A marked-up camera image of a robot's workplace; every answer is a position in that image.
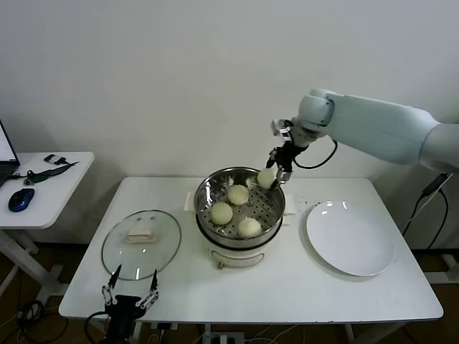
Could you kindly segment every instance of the glass lid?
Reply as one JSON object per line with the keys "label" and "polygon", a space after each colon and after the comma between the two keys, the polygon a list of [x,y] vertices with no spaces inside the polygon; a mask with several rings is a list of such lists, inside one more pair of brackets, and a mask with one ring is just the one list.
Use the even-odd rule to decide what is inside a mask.
{"label": "glass lid", "polygon": [[122,280],[142,280],[171,262],[180,241],[180,226],[172,215],[159,210],[139,211],[108,233],[102,247],[102,262],[111,274],[122,264]]}

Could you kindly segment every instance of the blue mouse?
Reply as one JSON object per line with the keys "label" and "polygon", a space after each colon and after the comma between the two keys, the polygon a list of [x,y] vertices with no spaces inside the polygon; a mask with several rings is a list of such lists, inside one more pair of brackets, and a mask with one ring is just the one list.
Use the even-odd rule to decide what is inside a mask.
{"label": "blue mouse", "polygon": [[30,201],[34,198],[35,190],[33,188],[23,188],[13,193],[8,202],[8,209],[17,213],[23,211],[29,206]]}

